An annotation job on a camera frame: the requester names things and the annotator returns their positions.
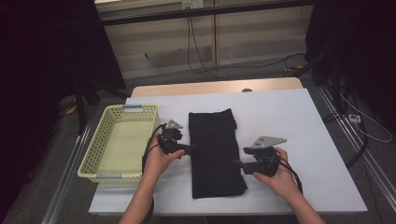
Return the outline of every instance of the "table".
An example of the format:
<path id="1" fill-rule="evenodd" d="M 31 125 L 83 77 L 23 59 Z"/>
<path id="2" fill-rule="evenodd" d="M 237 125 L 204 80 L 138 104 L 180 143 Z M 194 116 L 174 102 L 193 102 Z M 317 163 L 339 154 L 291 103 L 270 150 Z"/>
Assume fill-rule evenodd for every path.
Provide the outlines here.
<path id="1" fill-rule="evenodd" d="M 186 87 L 186 94 L 180 95 L 183 87 Z M 195 88 L 203 88 L 201 91 L 206 94 L 196 94 Z M 254 91 L 240 92 L 246 88 Z M 155 103 L 162 121 L 175 119 L 185 127 L 188 127 L 188 111 L 215 112 L 230 107 L 238 125 L 235 134 L 242 161 L 254 161 L 243 152 L 242 147 L 251 145 L 259 135 L 285 137 L 288 142 L 280 147 L 288 151 L 290 164 L 303 182 L 304 196 L 318 212 L 345 214 L 367 211 L 309 93 L 302 88 L 298 79 L 176 84 L 159 86 L 158 89 L 141 87 L 134 90 L 128 103 Z M 182 133 L 180 143 L 188 144 L 188 128 L 183 129 Z M 248 189 L 241 196 L 194 200 L 191 197 L 191 161 L 186 157 L 174 161 L 155 189 L 154 215 L 249 216 L 292 213 L 290 207 L 267 186 L 251 175 L 244 175 L 244 178 Z M 133 197 L 135 188 L 134 184 L 99 184 L 90 213 L 121 215 Z"/>

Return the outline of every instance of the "yellow plastic basket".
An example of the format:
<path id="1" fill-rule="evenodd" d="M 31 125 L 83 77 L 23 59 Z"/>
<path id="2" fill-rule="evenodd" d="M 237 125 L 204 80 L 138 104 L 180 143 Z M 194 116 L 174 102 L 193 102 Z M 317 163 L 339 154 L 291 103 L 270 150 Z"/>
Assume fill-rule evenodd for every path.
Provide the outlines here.
<path id="1" fill-rule="evenodd" d="M 93 183 L 138 182 L 147 142 L 160 124 L 156 105 L 111 105 L 105 109 L 78 176 Z"/>

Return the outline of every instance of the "black cloth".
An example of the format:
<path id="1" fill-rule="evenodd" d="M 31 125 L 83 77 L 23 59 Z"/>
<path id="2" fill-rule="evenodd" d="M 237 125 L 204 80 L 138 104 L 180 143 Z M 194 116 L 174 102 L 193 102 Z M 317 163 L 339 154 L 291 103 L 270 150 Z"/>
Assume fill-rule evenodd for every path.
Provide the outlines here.
<path id="1" fill-rule="evenodd" d="M 248 188 L 241 176 L 236 122 L 231 109 L 190 113 L 192 198 L 241 195 Z"/>

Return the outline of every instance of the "person's left hand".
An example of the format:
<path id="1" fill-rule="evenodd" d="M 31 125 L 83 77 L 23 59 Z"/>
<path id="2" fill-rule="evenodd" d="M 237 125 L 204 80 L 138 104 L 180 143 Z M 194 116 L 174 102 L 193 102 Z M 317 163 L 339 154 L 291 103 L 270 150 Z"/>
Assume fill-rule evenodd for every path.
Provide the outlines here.
<path id="1" fill-rule="evenodd" d="M 160 175 L 168 168 L 169 164 L 172 161 L 180 158 L 185 154 L 185 151 L 183 149 L 168 155 L 163 153 L 158 143 L 159 135 L 159 133 L 156 133 L 149 145 L 148 149 L 151 149 L 151 151 L 148 153 L 145 172 L 143 173 L 143 175 L 150 175 L 152 177 L 159 178 Z"/>

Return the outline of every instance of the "white cable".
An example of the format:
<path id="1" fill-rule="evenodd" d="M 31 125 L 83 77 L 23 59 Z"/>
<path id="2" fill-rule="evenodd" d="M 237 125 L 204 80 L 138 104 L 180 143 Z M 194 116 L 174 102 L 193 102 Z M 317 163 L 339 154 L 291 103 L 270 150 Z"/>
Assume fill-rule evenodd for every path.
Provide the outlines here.
<path id="1" fill-rule="evenodd" d="M 385 130 L 385 131 L 389 134 L 389 139 L 388 139 L 388 140 L 382 140 L 382 139 L 378 139 L 378 138 L 376 138 L 376 137 L 373 137 L 373 136 L 371 136 L 370 134 L 365 133 L 363 130 L 361 130 L 361 129 L 358 127 L 357 123 L 355 123 L 356 128 L 357 128 L 361 133 L 363 133 L 364 135 L 366 135 L 366 136 L 368 136 L 368 137 L 370 137 L 370 138 L 373 138 L 373 139 L 376 140 L 376 141 L 383 142 L 383 143 L 387 143 L 387 142 L 390 142 L 390 141 L 392 140 L 392 134 L 391 134 L 386 128 L 384 128 L 382 125 L 380 125 L 379 123 L 377 123 L 375 120 L 373 120 L 373 119 L 370 118 L 369 116 L 365 115 L 363 112 L 359 111 L 359 109 L 357 109 L 355 106 L 353 106 L 353 104 L 351 104 L 351 103 L 344 97 L 343 94 L 340 94 L 340 95 L 341 95 L 341 97 L 342 97 L 353 109 L 355 109 L 356 111 L 358 111 L 359 113 L 361 113 L 361 114 L 362 114 L 364 117 L 366 117 L 367 119 L 370 119 L 372 122 L 374 122 L 376 125 L 378 125 L 379 127 L 381 127 L 383 130 Z"/>

